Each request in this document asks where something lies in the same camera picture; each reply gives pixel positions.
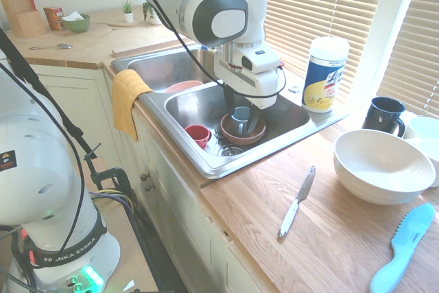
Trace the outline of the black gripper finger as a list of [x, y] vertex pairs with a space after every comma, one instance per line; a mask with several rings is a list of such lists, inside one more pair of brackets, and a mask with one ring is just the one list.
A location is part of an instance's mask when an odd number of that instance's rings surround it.
[[235, 92], [229, 86], [225, 86], [223, 92], [227, 114], [232, 117], [235, 113]]
[[248, 113], [248, 120], [247, 120], [247, 128], [246, 133], [249, 135], [253, 130], [256, 128], [256, 125], [258, 124], [259, 118], [261, 115], [261, 109], [254, 104], [250, 103], [249, 105], [249, 113]]

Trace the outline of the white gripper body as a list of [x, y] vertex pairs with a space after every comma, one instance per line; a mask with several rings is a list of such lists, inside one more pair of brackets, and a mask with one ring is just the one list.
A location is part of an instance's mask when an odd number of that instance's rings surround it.
[[276, 102], [278, 73], [274, 69], [252, 73], [247, 69], [234, 70], [223, 60], [214, 61], [214, 73], [234, 91], [246, 95], [246, 99], [260, 109]]

